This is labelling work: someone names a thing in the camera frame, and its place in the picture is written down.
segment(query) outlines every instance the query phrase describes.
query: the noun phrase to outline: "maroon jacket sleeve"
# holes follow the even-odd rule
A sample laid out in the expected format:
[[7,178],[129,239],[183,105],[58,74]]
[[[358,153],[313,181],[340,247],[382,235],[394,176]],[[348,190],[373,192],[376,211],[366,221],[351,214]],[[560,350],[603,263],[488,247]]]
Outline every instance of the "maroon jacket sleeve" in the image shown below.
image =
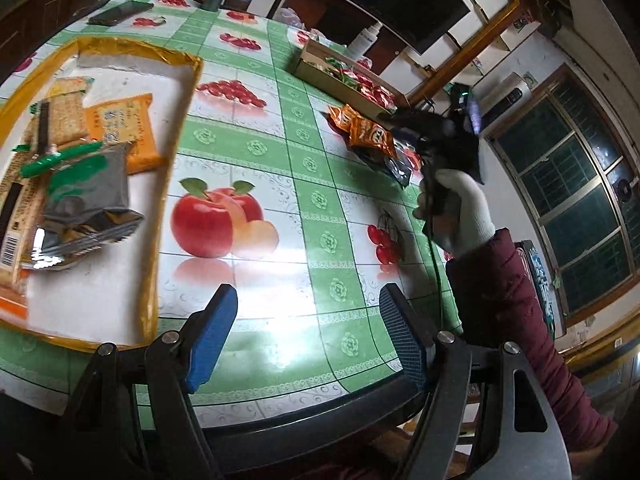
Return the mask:
[[509,231],[497,231],[485,245],[448,262],[447,276],[468,343],[497,348],[509,340],[524,350],[567,450],[606,442],[617,425],[591,407],[582,384],[556,351]]

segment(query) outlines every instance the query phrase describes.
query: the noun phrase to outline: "person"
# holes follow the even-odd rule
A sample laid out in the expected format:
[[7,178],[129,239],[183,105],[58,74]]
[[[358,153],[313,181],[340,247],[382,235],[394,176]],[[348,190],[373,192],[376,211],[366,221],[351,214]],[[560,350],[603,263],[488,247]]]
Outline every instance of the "person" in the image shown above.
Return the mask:
[[[520,346],[556,416],[572,472],[583,471],[606,447],[617,429],[616,423],[591,407],[582,384],[556,351],[510,232],[496,231],[481,187],[468,174],[456,170],[439,170],[436,180],[460,197],[459,215],[433,218],[433,240],[453,256],[446,264],[446,272],[464,339],[489,348],[498,348],[505,341]],[[414,216],[426,220],[428,197],[424,182],[420,183],[420,190]],[[445,211],[450,209],[451,198],[450,194]],[[386,441],[397,447],[398,439],[391,436],[387,434]],[[400,451],[394,451],[396,458],[404,449]],[[460,472],[460,461],[452,463],[449,473],[454,472]],[[361,455],[297,477],[324,478],[382,480],[391,476],[387,469],[363,461]]]

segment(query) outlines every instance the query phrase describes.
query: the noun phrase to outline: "yellow tape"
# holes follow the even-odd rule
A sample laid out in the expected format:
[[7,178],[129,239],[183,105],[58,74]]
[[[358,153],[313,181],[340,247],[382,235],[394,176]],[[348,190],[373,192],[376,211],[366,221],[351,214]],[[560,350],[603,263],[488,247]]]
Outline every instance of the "yellow tape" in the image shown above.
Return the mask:
[[[195,92],[196,85],[202,73],[202,58],[187,54],[186,52],[178,52],[177,50],[169,50],[157,45],[144,43],[143,41],[128,40],[125,38],[100,38],[82,36],[68,43],[65,43],[47,59],[40,63],[31,72],[20,86],[16,89],[6,105],[0,110],[0,147],[4,145],[9,133],[13,129],[16,121],[24,110],[34,101],[36,94],[40,89],[54,76],[56,71],[62,64],[74,56],[75,54],[96,54],[101,56],[137,56],[144,57],[172,66],[188,65],[193,67],[193,87],[191,94]],[[174,165],[175,153],[178,147],[178,140],[182,126],[187,116],[188,104],[182,111],[182,121],[180,127],[175,132],[172,139],[169,153],[169,160],[165,168],[158,171],[164,171],[164,186],[162,188],[162,198],[158,208],[158,214],[155,218],[156,224],[153,226],[154,238],[151,241],[151,258],[146,261],[145,279],[141,284],[140,298],[138,301],[138,316],[140,319],[140,330],[143,336],[143,342],[140,345],[118,345],[120,349],[135,348],[137,346],[146,346],[153,341],[158,331],[158,254],[160,250],[160,238],[162,230],[162,218],[164,217],[164,206],[166,203],[166,194],[169,188],[170,168]],[[52,336],[41,332],[35,332],[25,326],[13,324],[7,320],[0,319],[0,325],[18,330],[20,332],[30,333],[39,339],[52,343],[54,345],[71,348],[73,350],[81,350],[84,352],[94,351],[102,341],[84,341],[62,336]]]

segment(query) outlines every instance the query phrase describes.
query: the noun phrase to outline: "window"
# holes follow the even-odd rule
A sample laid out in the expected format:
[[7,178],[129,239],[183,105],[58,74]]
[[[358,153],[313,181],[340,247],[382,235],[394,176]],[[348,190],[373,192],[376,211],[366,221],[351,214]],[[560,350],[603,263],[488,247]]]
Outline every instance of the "window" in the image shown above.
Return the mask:
[[[561,279],[568,324],[640,281],[640,188],[608,117],[568,67],[490,139]],[[619,192],[631,185],[631,197]]]

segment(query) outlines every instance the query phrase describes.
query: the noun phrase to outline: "bolt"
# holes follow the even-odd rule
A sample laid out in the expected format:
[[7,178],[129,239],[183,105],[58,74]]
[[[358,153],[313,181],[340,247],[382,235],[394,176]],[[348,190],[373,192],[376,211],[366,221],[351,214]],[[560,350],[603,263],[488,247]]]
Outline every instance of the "bolt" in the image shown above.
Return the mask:
[[516,355],[520,353],[520,347],[513,341],[507,341],[504,344],[504,351],[507,352],[507,354]]
[[175,343],[178,341],[178,339],[180,339],[180,334],[177,333],[175,330],[169,330],[169,332],[165,332],[164,334],[162,334],[162,342],[163,343]]
[[446,330],[440,330],[437,337],[438,341],[444,344],[451,344],[456,340],[454,335],[451,332],[447,332]]
[[98,346],[98,354],[109,355],[111,354],[111,352],[113,352],[114,348],[115,347],[113,346],[113,343],[102,343],[100,346]]

